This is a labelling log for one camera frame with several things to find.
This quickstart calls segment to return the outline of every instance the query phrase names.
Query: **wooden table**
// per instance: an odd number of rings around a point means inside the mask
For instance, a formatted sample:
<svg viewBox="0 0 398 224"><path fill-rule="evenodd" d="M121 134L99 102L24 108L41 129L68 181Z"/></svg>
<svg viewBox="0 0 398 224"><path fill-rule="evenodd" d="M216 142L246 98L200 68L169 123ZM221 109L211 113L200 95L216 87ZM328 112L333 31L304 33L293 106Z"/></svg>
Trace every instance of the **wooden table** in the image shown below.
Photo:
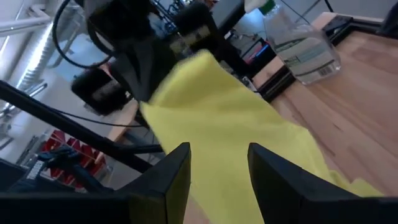
<svg viewBox="0 0 398 224"><path fill-rule="evenodd" d="M335 16L325 12L313 25L321 29ZM398 40L353 32L336 49L339 74L309 86L295 82L271 105L311 132L331 169L396 196ZM254 77L254 85L260 87L281 66L275 58Z"/></svg>

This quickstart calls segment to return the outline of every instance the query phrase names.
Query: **green bottle cap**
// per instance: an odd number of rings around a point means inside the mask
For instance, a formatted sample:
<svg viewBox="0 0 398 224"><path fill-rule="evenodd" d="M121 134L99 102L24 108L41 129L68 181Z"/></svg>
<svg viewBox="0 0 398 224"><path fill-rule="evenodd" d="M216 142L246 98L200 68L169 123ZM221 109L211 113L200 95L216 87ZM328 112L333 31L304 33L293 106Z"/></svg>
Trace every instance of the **green bottle cap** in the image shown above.
<svg viewBox="0 0 398 224"><path fill-rule="evenodd" d="M267 14L269 11L271 11L275 7L275 1L274 0L268 0L265 5L260 7L260 11L263 15Z"/></svg>

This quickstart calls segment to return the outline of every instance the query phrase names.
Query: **silver duct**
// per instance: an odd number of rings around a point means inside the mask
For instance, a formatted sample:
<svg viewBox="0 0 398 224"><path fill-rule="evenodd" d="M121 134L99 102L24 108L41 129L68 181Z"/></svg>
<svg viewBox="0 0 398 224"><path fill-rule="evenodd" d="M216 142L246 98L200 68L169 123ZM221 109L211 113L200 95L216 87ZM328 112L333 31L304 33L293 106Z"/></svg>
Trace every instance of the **silver duct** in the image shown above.
<svg viewBox="0 0 398 224"><path fill-rule="evenodd" d="M49 1L45 12L54 16L61 2L60 0ZM73 22L77 10L75 3L71 3L64 10L58 23L59 36L63 35L63 31L69 30L66 28L69 23ZM9 80L12 86L24 91L37 83L55 51L51 36L52 26L53 24L50 23L47 27L32 34Z"/></svg>

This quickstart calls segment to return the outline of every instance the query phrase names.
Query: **yellow cloth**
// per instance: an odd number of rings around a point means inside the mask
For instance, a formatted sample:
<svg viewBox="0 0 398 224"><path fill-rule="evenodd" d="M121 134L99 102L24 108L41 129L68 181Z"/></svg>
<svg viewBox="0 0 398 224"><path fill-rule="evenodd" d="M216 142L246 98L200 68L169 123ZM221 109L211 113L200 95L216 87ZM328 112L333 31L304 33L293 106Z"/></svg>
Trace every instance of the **yellow cloth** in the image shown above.
<svg viewBox="0 0 398 224"><path fill-rule="evenodd" d="M363 180L331 174L305 128L282 119L208 52L179 63L141 109L166 153L190 142L190 192L212 223L264 223L250 182L250 142L355 194L380 195Z"/></svg>

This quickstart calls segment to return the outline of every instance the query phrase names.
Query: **cable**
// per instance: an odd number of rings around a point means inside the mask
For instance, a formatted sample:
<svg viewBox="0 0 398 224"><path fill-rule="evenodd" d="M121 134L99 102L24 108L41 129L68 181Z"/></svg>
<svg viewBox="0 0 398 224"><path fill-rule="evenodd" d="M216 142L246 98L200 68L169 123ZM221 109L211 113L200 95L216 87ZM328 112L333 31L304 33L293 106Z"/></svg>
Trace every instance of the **cable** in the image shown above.
<svg viewBox="0 0 398 224"><path fill-rule="evenodd" d="M92 23L88 22L86 23L87 26L87 33L88 36L90 37L91 41L93 44L100 49L104 54L106 55L112 55L113 51L109 48L107 48L101 41L100 38L98 37L97 33L95 32L94 26Z"/></svg>
<svg viewBox="0 0 398 224"><path fill-rule="evenodd" d="M306 20L301 14L299 14L296 10L294 10L290 5L288 5L284 0L280 0L282 1L289 9L291 9L294 13L296 13L298 16L300 16L300 18L302 18L305 22L307 22L308 24L310 24L310 22L308 20Z"/></svg>
<svg viewBox="0 0 398 224"><path fill-rule="evenodd" d="M111 124L111 123L106 123L106 122L101 122L101 121L95 121L95 120L92 120L92 119L83 118L81 116L70 114L70 113L55 109L55 108L53 108L53 110L55 110L58 113L64 114L64 115L68 115L68 116L71 116L71 117L74 117L74 118L82 119L82 120L89 121L89 122L92 122L92 123L97 123L97 124L103 124L103 125L115 126L115 127L127 127L127 128L141 128L141 127L143 127L142 125Z"/></svg>
<svg viewBox="0 0 398 224"><path fill-rule="evenodd" d="M326 6L328 7L328 9L329 9L330 12L335 12L335 11L332 9L332 7L330 6L330 3L329 3L328 0L325 0L325 3L326 3Z"/></svg>
<svg viewBox="0 0 398 224"><path fill-rule="evenodd" d="M238 46L238 47L236 47L237 49L242 49L243 47L245 47L245 46L247 46L248 44L251 44L251 43L253 43L254 41L253 40L249 40L249 41L247 41L246 43L244 43L244 44L241 44L240 46Z"/></svg>
<svg viewBox="0 0 398 224"><path fill-rule="evenodd" d="M96 63L94 65L82 65L79 63L76 63L74 61L72 61L65 53L63 53L60 44L58 42L58 36L57 36L57 28L58 28L58 23L59 20L61 18L62 12L65 10L66 6L69 4L70 0L64 0L64 2L62 2L60 8L58 9L57 13L55 14L54 17L54 21L53 21L53 26L52 26L52 40L54 42L55 48L58 51L58 53L61 55L61 57L63 57L67 62L69 62L70 64L79 67L79 68L84 68L84 69L94 69L94 68L98 68L99 66L105 64L106 62L108 62L108 60L110 60L110 58L112 56L107 56L102 62Z"/></svg>
<svg viewBox="0 0 398 224"><path fill-rule="evenodd" d="M150 131L150 129L148 129L148 131L145 133L144 137L142 137L142 138L145 138L149 134L149 131Z"/></svg>

